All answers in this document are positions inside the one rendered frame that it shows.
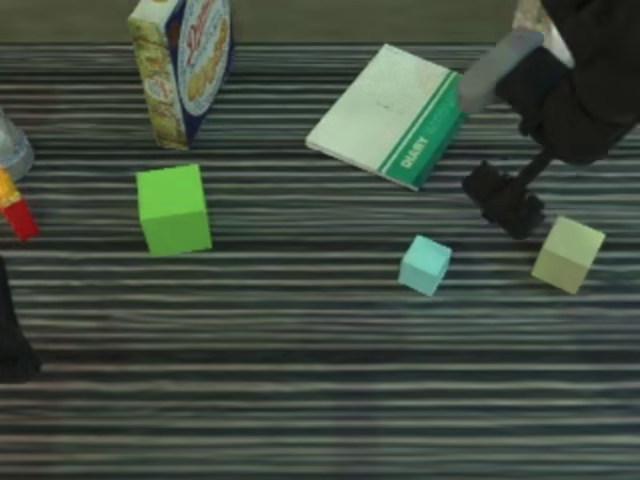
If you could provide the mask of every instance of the striped table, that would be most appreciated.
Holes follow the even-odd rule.
[[[462,69],[483,46],[408,46]],[[197,147],[156,148],[126,46],[3,47],[0,105],[40,225],[2,250],[46,362],[0,388],[10,480],[633,479],[640,474],[640,137],[535,190],[608,234],[578,296],[532,279],[460,180],[536,151],[492,108],[414,194],[303,139],[376,47],[241,47]],[[134,173],[198,162],[215,250],[146,254]],[[429,299],[416,234],[454,250]]]

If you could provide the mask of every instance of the red and yellow marker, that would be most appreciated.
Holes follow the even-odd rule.
[[[0,211],[5,216],[13,233],[23,242],[29,240],[38,233],[29,205],[15,184],[9,173],[0,167]]]

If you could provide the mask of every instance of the green cube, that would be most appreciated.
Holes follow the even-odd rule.
[[[604,239],[602,232],[559,217],[542,246],[531,274],[568,293],[578,293]]]
[[[207,203],[198,165],[136,174],[138,215],[149,252],[177,255],[211,248]]]

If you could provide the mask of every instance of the light blue block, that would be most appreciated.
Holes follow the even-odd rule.
[[[400,264],[398,282],[432,296],[447,273],[451,249],[418,235]]]

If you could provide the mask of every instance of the transparent bottle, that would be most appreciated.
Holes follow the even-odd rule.
[[[27,136],[0,108],[0,166],[17,182],[33,166],[34,154]]]

